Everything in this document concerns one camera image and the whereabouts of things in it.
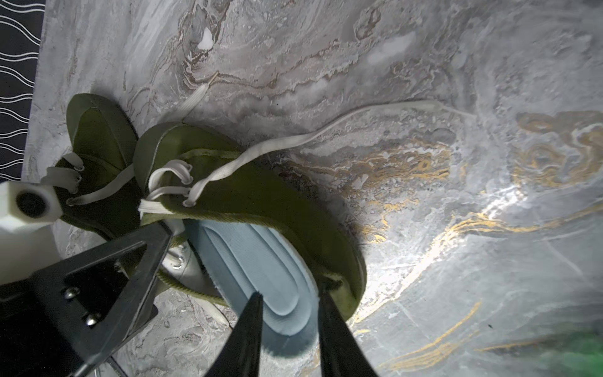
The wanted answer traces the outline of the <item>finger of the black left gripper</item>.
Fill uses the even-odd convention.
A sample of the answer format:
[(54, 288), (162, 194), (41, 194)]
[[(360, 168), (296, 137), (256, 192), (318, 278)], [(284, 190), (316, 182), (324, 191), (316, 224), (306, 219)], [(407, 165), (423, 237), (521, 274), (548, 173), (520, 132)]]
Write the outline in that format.
[(31, 275), (58, 336), (60, 376), (88, 375), (155, 317), (156, 274), (173, 235), (155, 222)]

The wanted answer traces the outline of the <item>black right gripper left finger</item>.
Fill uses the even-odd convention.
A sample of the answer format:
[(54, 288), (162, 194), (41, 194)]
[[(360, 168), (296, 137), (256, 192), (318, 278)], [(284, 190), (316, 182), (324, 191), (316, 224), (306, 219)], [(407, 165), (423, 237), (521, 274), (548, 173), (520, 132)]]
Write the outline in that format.
[(258, 377), (262, 347), (263, 297), (254, 292), (217, 359), (205, 374)]

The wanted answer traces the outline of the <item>green shoe one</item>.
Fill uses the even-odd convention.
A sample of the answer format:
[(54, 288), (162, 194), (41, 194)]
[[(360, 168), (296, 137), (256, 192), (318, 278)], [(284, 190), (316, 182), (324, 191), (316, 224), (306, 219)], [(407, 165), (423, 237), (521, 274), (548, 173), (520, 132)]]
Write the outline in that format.
[(147, 130), (133, 169), (145, 197), (144, 221), (167, 218), (267, 226), (282, 235), (315, 277), (334, 283), (331, 296), (345, 319), (366, 288), (364, 259), (334, 218), (255, 161), (313, 141), (319, 131), (263, 141), (243, 149), (225, 136), (184, 123)]
[(61, 220), (105, 240), (137, 229), (142, 192), (136, 169), (147, 160), (138, 153), (138, 143), (153, 152), (162, 132), (185, 125), (185, 117), (205, 97), (210, 85), (200, 85), (141, 138), (115, 102), (97, 94), (74, 95), (66, 114), (72, 152), (49, 167), (41, 180), (55, 188), (64, 212)]

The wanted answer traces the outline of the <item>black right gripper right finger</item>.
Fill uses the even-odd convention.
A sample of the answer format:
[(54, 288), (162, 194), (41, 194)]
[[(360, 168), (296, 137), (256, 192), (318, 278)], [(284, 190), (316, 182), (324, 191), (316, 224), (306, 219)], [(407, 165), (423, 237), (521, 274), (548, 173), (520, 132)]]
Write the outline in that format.
[(322, 376), (377, 376), (326, 290), (320, 293), (318, 331)]

